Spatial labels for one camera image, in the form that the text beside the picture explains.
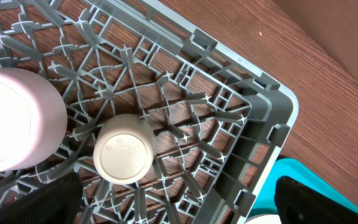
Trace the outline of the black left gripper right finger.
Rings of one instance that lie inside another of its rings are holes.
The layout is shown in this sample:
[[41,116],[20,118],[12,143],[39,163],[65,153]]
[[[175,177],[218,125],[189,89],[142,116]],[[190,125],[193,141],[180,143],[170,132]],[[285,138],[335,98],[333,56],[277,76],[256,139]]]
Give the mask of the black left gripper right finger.
[[276,181],[274,202],[284,224],[358,224],[358,213],[289,176]]

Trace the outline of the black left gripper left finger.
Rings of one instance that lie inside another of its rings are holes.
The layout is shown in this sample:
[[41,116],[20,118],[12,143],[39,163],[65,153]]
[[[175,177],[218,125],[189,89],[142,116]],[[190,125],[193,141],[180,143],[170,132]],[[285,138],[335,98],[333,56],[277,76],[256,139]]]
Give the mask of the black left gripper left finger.
[[71,172],[0,208],[0,224],[73,223],[82,196],[80,176]]

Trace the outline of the cream white cup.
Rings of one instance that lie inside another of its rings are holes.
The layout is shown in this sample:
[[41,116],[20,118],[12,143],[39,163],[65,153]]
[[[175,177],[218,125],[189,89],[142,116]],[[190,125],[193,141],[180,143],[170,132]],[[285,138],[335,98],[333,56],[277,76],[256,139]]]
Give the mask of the cream white cup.
[[93,151],[99,175],[114,184],[132,184],[145,176],[154,160],[155,134],[135,114],[119,114],[101,128]]

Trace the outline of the pink small bowl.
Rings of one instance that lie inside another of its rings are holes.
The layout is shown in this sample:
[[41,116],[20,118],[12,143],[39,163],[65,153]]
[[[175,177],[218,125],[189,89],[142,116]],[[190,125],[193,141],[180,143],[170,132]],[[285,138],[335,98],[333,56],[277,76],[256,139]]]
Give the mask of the pink small bowl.
[[59,148],[67,122],[61,94],[44,77],[0,68],[0,172],[46,160]]

